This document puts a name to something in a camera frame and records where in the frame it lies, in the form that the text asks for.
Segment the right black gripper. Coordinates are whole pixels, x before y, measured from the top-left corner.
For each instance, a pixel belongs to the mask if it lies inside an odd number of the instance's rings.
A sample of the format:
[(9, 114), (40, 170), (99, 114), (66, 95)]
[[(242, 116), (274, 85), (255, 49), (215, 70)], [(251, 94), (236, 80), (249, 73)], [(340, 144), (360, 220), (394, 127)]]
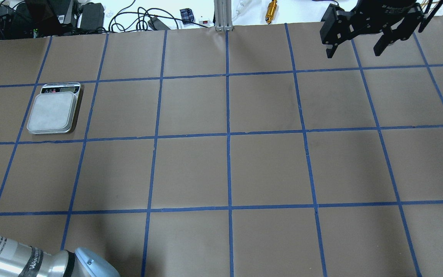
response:
[(330, 4), (321, 19), (320, 38), (327, 58), (338, 46), (359, 35), (383, 35), (373, 47), (379, 57), (397, 40), (407, 40), (415, 30), (423, 32), (426, 14), (415, 0), (359, 0), (351, 11)]

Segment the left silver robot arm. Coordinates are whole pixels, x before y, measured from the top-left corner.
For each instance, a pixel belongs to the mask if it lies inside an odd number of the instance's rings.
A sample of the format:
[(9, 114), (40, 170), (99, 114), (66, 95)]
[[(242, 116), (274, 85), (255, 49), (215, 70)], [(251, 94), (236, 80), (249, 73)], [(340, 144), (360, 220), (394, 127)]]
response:
[(119, 276), (110, 263), (87, 248), (52, 255), (0, 235), (0, 277)]

